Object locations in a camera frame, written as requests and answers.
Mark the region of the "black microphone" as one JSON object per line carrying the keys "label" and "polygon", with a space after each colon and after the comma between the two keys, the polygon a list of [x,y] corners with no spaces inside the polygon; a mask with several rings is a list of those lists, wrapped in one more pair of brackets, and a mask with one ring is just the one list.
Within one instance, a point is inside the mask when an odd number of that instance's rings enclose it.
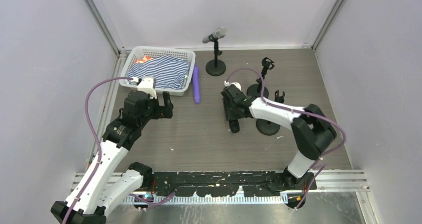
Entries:
{"label": "black microphone", "polygon": [[229,124],[229,129],[232,133],[238,133],[240,131],[240,126],[237,119],[229,120],[228,124]]}

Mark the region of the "black mic stand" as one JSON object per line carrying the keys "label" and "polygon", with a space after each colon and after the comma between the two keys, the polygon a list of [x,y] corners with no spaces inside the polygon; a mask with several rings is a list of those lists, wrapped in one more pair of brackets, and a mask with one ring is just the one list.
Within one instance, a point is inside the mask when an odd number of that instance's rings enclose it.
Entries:
{"label": "black mic stand", "polygon": [[[262,76],[263,79],[265,79],[265,76],[267,75],[268,70],[272,70],[275,67],[274,61],[271,60],[268,57],[264,57],[261,61],[261,64],[262,64],[262,67],[263,67],[262,70],[261,70],[261,76]],[[263,90],[264,91],[264,93],[263,93],[264,97],[268,98],[269,97],[269,91],[268,91],[267,88],[262,88],[261,79],[257,78],[256,82],[257,82],[256,84],[250,85],[248,87],[247,92],[246,92],[247,95],[252,96],[252,97],[259,97],[259,96],[261,96],[261,91]]]}
{"label": "black mic stand", "polygon": [[214,59],[207,62],[206,72],[211,76],[221,76],[226,71],[226,64],[218,58],[223,53],[219,49],[218,39],[214,41],[213,43],[214,43],[213,45]]}
{"label": "black mic stand", "polygon": [[[279,90],[277,90],[274,93],[274,101],[277,103],[281,103],[283,104],[285,102],[285,92],[282,91],[282,94],[280,95]],[[280,125],[273,123],[271,121],[268,120],[264,120],[264,119],[257,119],[256,120],[256,128],[257,130],[266,136],[273,136],[275,134],[277,134],[280,130]]]}

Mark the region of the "silver microphone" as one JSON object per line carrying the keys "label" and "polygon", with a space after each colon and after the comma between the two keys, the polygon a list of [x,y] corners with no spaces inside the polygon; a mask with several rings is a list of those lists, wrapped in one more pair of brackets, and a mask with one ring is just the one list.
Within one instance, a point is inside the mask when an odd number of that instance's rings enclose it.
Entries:
{"label": "silver microphone", "polygon": [[224,38],[226,34],[227,34],[227,29],[225,27],[219,27],[213,33],[203,38],[202,43],[207,44],[209,42],[215,42],[218,39]]}

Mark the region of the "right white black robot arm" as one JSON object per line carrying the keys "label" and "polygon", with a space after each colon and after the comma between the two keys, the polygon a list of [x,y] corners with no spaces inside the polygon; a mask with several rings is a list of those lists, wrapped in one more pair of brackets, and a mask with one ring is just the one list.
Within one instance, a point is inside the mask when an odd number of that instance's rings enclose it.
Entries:
{"label": "right white black robot arm", "polygon": [[294,107],[265,97],[246,96],[239,83],[225,82],[221,95],[231,132],[240,131],[238,121],[242,118],[266,120],[292,131],[298,151],[283,172],[284,182],[289,187],[303,179],[337,137],[333,126],[316,105]]}

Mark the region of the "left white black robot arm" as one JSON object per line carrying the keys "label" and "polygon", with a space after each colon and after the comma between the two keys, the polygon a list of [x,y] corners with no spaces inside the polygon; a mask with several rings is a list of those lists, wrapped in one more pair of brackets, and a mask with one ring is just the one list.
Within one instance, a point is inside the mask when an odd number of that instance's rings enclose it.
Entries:
{"label": "left white black robot arm", "polygon": [[132,91],[119,117],[106,128],[92,164],[65,201],[56,201],[52,215],[61,224],[104,224],[112,211],[133,191],[153,184],[151,167],[134,162],[110,187],[107,183],[127,155],[143,128],[152,119],[172,118],[169,92],[162,93],[164,104],[144,91]]}

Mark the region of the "blue white striped cloth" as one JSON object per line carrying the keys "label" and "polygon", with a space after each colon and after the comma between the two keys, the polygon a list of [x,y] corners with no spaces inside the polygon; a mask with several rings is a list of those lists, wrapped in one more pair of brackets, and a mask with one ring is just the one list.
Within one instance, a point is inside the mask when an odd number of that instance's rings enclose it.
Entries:
{"label": "blue white striped cloth", "polygon": [[144,63],[133,63],[128,69],[128,77],[155,78],[156,87],[180,90],[184,87],[190,69],[186,60],[170,55],[161,55]]}

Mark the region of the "purple microphone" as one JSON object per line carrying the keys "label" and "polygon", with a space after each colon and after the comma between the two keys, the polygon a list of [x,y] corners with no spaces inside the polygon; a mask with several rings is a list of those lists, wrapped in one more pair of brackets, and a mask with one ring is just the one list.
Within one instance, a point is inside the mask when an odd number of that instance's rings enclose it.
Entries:
{"label": "purple microphone", "polygon": [[200,71],[197,64],[194,66],[194,69],[193,69],[192,82],[193,82],[194,103],[198,105],[201,102],[201,90],[200,90]]}

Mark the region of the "orange item in basket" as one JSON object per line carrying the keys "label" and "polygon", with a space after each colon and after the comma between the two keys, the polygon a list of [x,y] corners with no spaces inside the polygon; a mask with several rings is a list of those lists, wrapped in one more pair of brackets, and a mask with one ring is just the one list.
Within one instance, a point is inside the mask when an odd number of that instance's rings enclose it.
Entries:
{"label": "orange item in basket", "polygon": [[149,56],[144,56],[142,59],[136,59],[135,60],[135,63],[144,63],[144,62],[147,62],[147,61],[149,61],[149,60],[151,60],[152,58],[151,57],[149,57]]}

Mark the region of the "white plastic basket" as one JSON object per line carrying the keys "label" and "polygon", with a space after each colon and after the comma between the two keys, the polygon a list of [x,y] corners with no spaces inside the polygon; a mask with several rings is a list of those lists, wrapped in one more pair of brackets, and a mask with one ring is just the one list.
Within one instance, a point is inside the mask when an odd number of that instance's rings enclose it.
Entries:
{"label": "white plastic basket", "polygon": [[153,77],[157,93],[183,96],[188,89],[196,62],[194,51],[154,46],[136,46],[120,73],[123,77]]}

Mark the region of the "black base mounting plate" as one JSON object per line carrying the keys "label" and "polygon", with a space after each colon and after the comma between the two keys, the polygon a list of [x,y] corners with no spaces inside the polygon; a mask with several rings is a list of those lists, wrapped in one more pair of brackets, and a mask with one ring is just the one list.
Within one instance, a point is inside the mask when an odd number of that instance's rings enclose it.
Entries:
{"label": "black base mounting plate", "polygon": [[155,172],[147,178],[142,191],[159,196],[233,197],[242,191],[246,197],[271,197],[291,190],[296,184],[284,173],[275,171],[230,172]]}

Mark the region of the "left aluminium frame post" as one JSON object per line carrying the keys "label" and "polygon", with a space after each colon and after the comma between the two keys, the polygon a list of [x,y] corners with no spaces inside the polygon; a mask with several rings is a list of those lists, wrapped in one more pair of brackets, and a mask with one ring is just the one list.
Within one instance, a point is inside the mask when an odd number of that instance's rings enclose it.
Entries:
{"label": "left aluminium frame post", "polygon": [[88,10],[92,14],[95,22],[97,23],[100,31],[102,32],[103,36],[105,37],[112,51],[114,52],[116,56],[119,56],[120,49],[118,48],[118,45],[116,44],[114,38],[112,37],[112,34],[110,30],[108,29],[106,22],[102,18],[100,11],[95,4],[95,1],[94,0],[83,0],[83,1],[85,2]]}

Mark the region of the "aluminium frame post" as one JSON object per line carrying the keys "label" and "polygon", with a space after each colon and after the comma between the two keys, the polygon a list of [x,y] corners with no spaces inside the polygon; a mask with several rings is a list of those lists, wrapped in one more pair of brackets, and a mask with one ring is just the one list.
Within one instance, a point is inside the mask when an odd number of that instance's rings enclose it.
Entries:
{"label": "aluminium frame post", "polygon": [[325,37],[328,29],[330,28],[332,22],[336,18],[338,12],[340,11],[340,9],[343,6],[345,1],[346,0],[335,0],[332,8],[330,9],[330,11],[328,13],[328,16],[324,20],[324,23],[323,23],[321,29],[319,30],[319,32],[317,34],[315,42],[313,43],[313,45],[311,47],[314,52],[316,52],[316,50],[318,49],[319,45],[321,44],[321,42],[322,42],[323,38]]}
{"label": "aluminium frame post", "polygon": [[106,22],[102,18],[100,11],[95,4],[95,1],[94,0],[83,0],[83,1],[85,2],[88,10],[92,14],[95,22],[97,23],[100,31],[102,32],[103,36],[105,37],[112,51],[114,52],[116,56],[119,56],[120,49],[118,48],[118,45],[116,44],[114,38],[112,37],[112,34],[110,30],[108,29]]}

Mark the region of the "right aluminium frame post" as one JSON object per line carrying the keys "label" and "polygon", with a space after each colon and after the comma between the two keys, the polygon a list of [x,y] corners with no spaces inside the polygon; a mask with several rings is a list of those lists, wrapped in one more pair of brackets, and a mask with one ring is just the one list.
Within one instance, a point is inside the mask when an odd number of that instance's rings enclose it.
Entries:
{"label": "right aluminium frame post", "polygon": [[324,20],[324,23],[323,23],[321,29],[319,30],[319,32],[317,34],[315,42],[313,43],[313,45],[311,47],[314,52],[316,52],[316,50],[318,49],[319,45],[321,44],[321,42],[322,42],[323,38],[325,37],[328,29],[330,28],[332,22],[336,18],[338,12],[340,11],[340,9],[343,6],[345,1],[346,0],[335,0],[332,8],[330,9],[330,11],[328,13],[328,16]]}

